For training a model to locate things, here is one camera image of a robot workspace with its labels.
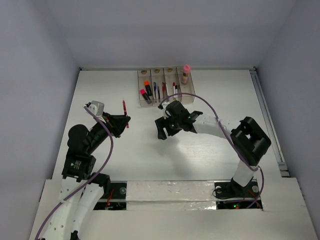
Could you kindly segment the orange highlighter marker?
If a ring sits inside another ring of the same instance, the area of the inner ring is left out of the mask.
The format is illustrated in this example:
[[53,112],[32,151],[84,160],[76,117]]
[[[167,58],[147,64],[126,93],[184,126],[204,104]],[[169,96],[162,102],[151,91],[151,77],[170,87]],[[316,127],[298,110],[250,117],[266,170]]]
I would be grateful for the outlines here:
[[152,96],[153,95],[152,88],[151,88],[150,82],[148,80],[144,81],[144,88],[145,88],[145,91],[146,91],[148,96]]

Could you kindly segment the red slim pen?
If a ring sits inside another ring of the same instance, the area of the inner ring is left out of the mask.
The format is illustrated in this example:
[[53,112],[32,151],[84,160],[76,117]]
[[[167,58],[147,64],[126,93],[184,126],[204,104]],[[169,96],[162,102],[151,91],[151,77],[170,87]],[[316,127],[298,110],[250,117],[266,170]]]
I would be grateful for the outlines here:
[[[128,117],[128,113],[127,113],[127,105],[126,105],[126,101],[124,99],[122,99],[122,107],[123,107],[123,113],[126,117]],[[129,128],[129,122],[127,122],[126,124],[126,128]]]

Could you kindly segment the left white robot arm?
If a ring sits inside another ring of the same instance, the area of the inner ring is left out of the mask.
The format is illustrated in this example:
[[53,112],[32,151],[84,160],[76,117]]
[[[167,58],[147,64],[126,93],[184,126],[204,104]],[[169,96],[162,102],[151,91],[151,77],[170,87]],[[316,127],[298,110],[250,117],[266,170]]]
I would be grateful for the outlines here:
[[74,125],[62,169],[58,203],[41,224],[37,240],[79,240],[98,200],[113,193],[110,176],[93,172],[93,152],[107,139],[119,138],[130,121],[127,115],[92,113],[96,124]]

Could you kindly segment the red gel pen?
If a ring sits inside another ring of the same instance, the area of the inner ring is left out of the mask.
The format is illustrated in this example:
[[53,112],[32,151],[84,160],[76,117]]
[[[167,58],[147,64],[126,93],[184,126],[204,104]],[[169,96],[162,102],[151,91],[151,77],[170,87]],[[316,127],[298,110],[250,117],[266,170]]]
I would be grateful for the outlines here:
[[163,99],[167,97],[167,87],[165,82],[162,82],[162,95]]

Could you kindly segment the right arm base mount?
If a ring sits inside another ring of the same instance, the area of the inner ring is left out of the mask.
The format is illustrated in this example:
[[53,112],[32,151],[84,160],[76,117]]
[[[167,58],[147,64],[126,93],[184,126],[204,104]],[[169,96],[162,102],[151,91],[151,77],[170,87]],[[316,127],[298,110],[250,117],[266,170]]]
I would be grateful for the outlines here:
[[218,210],[263,209],[260,189],[256,180],[252,180],[248,186],[240,186],[240,188],[231,181],[215,182],[212,195],[216,199]]

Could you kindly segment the blue gel pen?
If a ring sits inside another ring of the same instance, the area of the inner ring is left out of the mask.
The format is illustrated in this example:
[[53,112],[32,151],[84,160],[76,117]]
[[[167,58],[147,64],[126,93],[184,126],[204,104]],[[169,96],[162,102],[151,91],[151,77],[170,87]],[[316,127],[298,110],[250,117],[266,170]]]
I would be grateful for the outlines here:
[[153,82],[153,98],[156,102],[157,101],[157,84],[156,84],[156,82]]

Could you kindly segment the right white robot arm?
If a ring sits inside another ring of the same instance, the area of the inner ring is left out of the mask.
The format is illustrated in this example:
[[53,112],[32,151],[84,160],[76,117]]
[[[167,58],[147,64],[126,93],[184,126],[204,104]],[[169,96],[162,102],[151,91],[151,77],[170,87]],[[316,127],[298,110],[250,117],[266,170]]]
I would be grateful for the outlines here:
[[163,112],[163,116],[155,120],[160,140],[185,131],[212,135],[230,143],[240,160],[231,180],[218,182],[214,193],[222,200],[244,198],[261,158],[271,146],[270,138],[258,123],[248,116],[232,123],[201,111],[189,112],[178,100],[160,104],[158,108]]

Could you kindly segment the dark purple gel pen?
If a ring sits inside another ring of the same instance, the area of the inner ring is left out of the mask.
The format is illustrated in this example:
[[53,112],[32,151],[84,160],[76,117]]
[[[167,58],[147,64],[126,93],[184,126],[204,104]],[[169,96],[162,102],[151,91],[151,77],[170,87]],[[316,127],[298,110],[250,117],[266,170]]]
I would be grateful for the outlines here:
[[160,87],[157,86],[157,99],[160,102],[161,101],[161,93],[160,93]]

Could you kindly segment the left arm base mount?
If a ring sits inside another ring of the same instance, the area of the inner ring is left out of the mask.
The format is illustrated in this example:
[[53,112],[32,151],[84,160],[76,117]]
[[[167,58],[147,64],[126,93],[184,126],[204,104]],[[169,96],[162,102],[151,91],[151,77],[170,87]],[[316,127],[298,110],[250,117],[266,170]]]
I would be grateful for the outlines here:
[[127,209],[127,182],[112,181],[109,193],[104,194],[96,203],[94,210],[122,211]]

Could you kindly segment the red-capped whiteboard marker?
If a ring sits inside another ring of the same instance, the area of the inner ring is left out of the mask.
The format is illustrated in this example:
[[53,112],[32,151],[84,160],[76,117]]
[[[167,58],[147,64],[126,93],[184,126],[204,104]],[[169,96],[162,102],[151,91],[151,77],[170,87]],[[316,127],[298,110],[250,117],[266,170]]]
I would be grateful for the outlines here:
[[176,94],[176,83],[175,82],[172,83],[172,94],[174,95],[173,98],[175,98],[176,97],[176,95],[175,95]]

